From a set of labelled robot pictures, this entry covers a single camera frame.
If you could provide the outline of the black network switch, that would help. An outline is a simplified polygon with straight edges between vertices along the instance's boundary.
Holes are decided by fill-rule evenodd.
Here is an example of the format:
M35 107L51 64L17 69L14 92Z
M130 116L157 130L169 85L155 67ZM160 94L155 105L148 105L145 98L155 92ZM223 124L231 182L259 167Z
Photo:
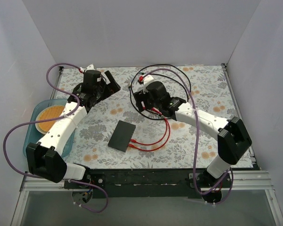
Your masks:
M136 126L131 123L118 121L108 142L108 147L125 153L135 128Z

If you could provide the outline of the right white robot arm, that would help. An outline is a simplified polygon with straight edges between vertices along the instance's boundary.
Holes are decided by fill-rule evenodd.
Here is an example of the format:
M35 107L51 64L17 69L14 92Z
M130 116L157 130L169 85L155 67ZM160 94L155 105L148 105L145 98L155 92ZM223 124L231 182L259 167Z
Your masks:
M171 97L163 83L153 78L144 79L140 84L143 89L133 95L139 112L156 108L164 117L194 126L217 141L217 156L198 176L207 186L217 186L222 175L237 164L252 145L242 119L226 119L195 110L184 99Z

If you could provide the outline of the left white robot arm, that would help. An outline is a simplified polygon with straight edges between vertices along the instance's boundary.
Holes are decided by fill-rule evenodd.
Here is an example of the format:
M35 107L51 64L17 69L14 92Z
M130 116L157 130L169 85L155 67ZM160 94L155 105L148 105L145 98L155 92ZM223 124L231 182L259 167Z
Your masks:
M69 137L91 108L119 90L110 71L85 70L83 82L69 95L60 119L37 143L29 143L26 147L29 172L54 183L73 179L80 188L87 188L91 177L85 173L86 167L66 163L62 153Z

